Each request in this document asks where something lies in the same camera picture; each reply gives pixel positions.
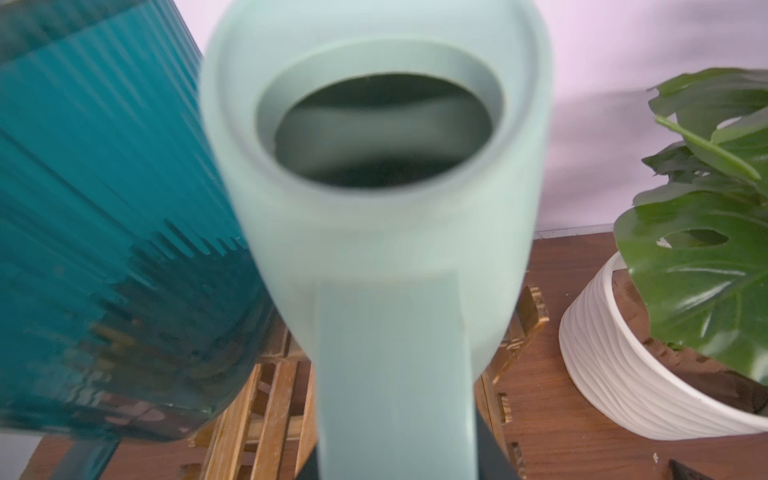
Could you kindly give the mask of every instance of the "soil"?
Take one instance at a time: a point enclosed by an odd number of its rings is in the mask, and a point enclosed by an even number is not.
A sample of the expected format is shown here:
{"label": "soil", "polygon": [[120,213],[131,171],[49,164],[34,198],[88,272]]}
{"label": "soil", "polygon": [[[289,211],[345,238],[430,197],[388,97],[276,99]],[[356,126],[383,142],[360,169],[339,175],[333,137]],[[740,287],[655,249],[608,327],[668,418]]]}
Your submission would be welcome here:
{"label": "soil", "polygon": [[768,387],[740,375],[689,347],[672,349],[650,336],[648,310],[629,272],[617,270],[613,291],[621,316],[632,333],[662,365],[696,390],[736,409],[768,415]]}

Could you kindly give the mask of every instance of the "wooden tabletop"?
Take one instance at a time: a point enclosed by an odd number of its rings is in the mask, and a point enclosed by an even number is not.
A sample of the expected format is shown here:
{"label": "wooden tabletop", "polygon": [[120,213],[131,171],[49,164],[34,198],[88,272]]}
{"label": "wooden tabletop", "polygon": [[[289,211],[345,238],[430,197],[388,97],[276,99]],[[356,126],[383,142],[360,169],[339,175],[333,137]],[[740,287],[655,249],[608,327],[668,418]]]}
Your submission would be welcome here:
{"label": "wooden tabletop", "polygon": [[[496,386],[509,397],[513,420],[505,426],[505,434],[508,442],[521,444],[528,478],[668,480],[667,465],[675,458],[714,480],[768,480],[768,434],[685,442],[648,440],[614,424],[576,390],[560,355],[560,318],[615,251],[608,233],[534,244],[527,280],[541,288],[551,320]],[[299,376],[308,374],[309,369],[305,370],[300,369]],[[65,439],[44,439],[22,480],[46,480],[69,445]],[[125,442],[102,478],[171,480],[179,465],[203,461],[200,450],[186,442]],[[290,478],[292,472],[284,473],[281,478]]]}

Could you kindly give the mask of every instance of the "textured white pot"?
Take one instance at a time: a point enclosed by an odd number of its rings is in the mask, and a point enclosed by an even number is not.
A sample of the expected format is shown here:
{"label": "textured white pot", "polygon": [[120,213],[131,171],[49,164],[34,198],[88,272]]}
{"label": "textured white pot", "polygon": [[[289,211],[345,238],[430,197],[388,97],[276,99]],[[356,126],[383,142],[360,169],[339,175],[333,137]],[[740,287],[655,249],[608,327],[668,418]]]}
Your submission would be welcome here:
{"label": "textured white pot", "polygon": [[768,418],[704,395],[662,366],[622,319],[611,286],[627,268],[616,253],[568,307],[560,325],[565,366],[582,395],[630,432],[684,440],[768,432]]}

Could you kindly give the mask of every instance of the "monstera leaf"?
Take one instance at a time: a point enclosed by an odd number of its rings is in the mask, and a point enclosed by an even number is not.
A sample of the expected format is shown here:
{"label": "monstera leaf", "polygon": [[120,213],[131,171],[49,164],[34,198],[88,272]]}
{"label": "monstera leaf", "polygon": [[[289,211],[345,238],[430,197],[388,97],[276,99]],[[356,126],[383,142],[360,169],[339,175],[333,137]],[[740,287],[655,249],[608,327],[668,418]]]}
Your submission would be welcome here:
{"label": "monstera leaf", "polygon": [[614,234],[654,338],[768,385],[768,211],[697,191],[629,210]]}
{"label": "monstera leaf", "polygon": [[[657,121],[682,134],[705,164],[768,195],[768,71],[712,68],[656,89],[649,105]],[[676,124],[666,119],[672,114]]]}
{"label": "monstera leaf", "polygon": [[616,221],[619,251],[652,336],[768,385],[768,71],[712,68],[657,90],[657,122],[684,141],[643,159],[669,183]]}

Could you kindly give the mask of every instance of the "white wall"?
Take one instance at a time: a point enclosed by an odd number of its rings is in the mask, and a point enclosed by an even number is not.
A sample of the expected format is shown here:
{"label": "white wall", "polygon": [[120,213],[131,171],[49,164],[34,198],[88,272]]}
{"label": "white wall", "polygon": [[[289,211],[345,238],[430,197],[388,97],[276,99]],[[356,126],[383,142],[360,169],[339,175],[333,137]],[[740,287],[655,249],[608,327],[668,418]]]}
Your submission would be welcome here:
{"label": "white wall", "polygon": [[0,480],[16,480],[27,468],[40,436],[0,432]]}
{"label": "white wall", "polygon": [[[675,140],[653,122],[647,88],[710,66],[768,66],[765,0],[535,1],[556,72],[537,230],[613,223],[664,182],[640,162]],[[204,50],[231,0],[176,2]]]}

